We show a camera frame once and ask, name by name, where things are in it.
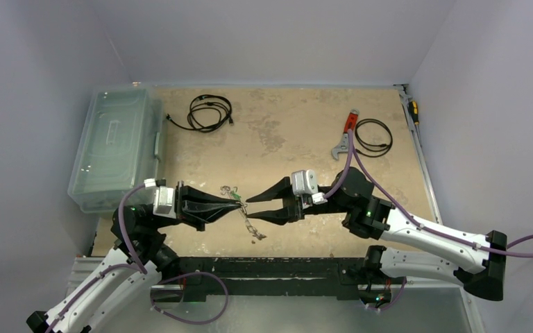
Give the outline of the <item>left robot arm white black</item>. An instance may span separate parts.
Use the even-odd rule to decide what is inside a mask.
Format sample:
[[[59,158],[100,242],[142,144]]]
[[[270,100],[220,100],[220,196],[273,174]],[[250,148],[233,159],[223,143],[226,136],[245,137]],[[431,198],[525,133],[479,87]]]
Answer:
[[[26,324],[32,332],[94,332],[138,293],[156,284],[176,284],[184,292],[197,277],[216,281],[227,296],[226,284],[214,273],[184,269],[159,230],[186,224],[203,231],[242,206],[190,186],[145,180],[120,200],[112,225],[117,240],[102,262],[64,300],[34,311]]]

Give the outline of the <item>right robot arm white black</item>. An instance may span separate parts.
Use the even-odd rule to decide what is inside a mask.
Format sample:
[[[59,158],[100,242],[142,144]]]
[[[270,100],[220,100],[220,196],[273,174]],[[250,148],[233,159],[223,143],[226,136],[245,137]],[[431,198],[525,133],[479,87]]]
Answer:
[[[412,276],[450,282],[484,300],[503,299],[506,258],[501,252],[506,234],[496,230],[475,234],[419,219],[374,196],[373,188],[353,166],[339,172],[330,186],[318,185],[313,170],[296,171],[247,199],[248,203],[280,199],[282,208],[251,213],[249,218],[285,225],[307,215],[343,213],[341,224],[359,238],[415,248],[409,253],[371,246],[362,263],[368,281]]]

